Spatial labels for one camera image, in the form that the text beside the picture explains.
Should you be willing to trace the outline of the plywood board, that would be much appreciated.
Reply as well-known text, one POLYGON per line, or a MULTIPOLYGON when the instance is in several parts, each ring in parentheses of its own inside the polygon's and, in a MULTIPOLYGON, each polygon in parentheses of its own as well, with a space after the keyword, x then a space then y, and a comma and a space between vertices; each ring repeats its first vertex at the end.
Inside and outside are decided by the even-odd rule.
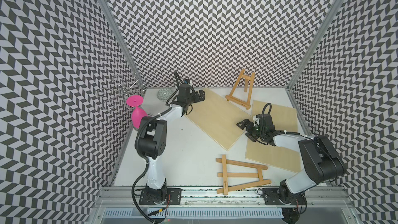
POLYGON ((228 151, 243 134, 236 124, 251 116, 211 89, 203 91, 205 100, 194 103, 193 110, 186 117, 228 151))
MULTIPOLYGON (((276 130, 298 132, 296 109, 272 104, 271 117, 276 130)), ((283 147, 262 145, 247 140, 245 158, 298 173, 302 169, 302 160, 299 152, 283 147)))

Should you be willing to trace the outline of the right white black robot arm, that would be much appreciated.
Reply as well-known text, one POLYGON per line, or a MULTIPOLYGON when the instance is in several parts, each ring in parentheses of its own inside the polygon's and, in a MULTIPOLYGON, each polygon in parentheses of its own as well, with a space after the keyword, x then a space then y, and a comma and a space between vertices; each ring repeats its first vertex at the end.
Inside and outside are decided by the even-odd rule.
POLYGON ((245 130, 245 135, 254 143, 300 153, 304 169, 281 181, 276 192, 282 204, 299 202, 307 190, 337 179, 347 171, 342 158, 325 135, 304 136, 298 132, 277 130, 270 114, 259 114, 253 121, 244 119, 236 125, 245 130))

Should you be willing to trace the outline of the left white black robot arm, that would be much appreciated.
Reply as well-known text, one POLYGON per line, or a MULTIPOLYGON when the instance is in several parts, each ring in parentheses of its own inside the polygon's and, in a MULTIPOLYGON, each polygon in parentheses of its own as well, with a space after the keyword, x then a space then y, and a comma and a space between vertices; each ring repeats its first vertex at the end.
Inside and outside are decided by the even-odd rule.
POLYGON ((161 155, 166 148, 167 125, 171 121, 190 114, 194 103, 205 100, 205 92, 196 91, 190 84, 180 84, 166 101, 167 109, 153 117, 143 117, 135 139, 135 149, 145 160, 142 175, 134 182, 134 186, 143 177, 147 177, 143 195, 153 198, 155 202, 163 202, 167 198, 167 181, 162 171, 161 155))

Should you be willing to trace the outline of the near wooden easel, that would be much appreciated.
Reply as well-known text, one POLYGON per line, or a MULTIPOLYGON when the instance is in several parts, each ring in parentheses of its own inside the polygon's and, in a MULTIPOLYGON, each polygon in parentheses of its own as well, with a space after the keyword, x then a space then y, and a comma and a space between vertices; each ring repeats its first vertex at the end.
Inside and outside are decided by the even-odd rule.
POLYGON ((268 166, 266 165, 229 160, 226 158, 226 155, 222 155, 221 158, 216 158, 216 162, 222 164, 222 172, 217 174, 217 177, 222 178, 222 187, 217 189, 217 194, 223 194, 224 196, 227 196, 231 191, 240 191, 248 188, 266 186, 272 183, 270 179, 264 178, 263 171, 268 170, 268 166), (228 165, 255 169, 256 172, 254 173, 228 172, 228 165), (239 184, 235 186, 229 186, 228 184, 229 178, 256 178, 257 181, 245 184, 239 184))

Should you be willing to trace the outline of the pink plastic wine glass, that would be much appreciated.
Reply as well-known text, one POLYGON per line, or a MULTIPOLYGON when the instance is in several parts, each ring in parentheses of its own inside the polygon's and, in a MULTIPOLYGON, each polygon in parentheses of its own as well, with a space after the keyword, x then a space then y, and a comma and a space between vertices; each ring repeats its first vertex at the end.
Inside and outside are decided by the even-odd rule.
POLYGON ((144 98, 139 95, 130 96, 126 100, 126 104, 129 107, 134 108, 133 112, 131 113, 131 119, 133 127, 137 130, 140 128, 142 119, 148 116, 147 112, 141 108, 141 105, 143 103, 144 103, 144 98))

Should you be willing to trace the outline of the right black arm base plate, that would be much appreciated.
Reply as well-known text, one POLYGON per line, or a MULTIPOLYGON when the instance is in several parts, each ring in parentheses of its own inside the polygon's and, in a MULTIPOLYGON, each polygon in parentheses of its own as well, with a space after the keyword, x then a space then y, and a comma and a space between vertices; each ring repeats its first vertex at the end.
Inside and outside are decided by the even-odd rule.
POLYGON ((291 194, 284 189, 259 188, 258 194, 264 199, 265 205, 306 206, 305 192, 291 194))

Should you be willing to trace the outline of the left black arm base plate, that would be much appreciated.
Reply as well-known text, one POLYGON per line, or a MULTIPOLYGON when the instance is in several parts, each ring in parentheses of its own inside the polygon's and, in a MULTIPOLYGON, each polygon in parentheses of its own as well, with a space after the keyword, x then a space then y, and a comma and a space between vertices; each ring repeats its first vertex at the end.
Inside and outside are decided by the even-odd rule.
POLYGON ((146 188, 140 195, 139 205, 179 205, 181 202, 181 188, 150 189, 146 188))

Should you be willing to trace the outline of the aluminium front rail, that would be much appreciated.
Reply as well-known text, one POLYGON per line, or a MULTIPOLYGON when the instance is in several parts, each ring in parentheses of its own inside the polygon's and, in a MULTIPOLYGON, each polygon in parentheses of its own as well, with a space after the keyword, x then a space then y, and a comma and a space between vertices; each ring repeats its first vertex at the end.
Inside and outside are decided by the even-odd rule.
MULTIPOLYGON (((305 201, 285 205, 262 188, 224 196, 216 187, 183 187, 176 205, 142 205, 142 212, 162 224, 360 224, 361 219, 342 187, 315 187, 305 201)), ((146 224, 132 200, 130 187, 105 187, 98 193, 88 224, 146 224)))

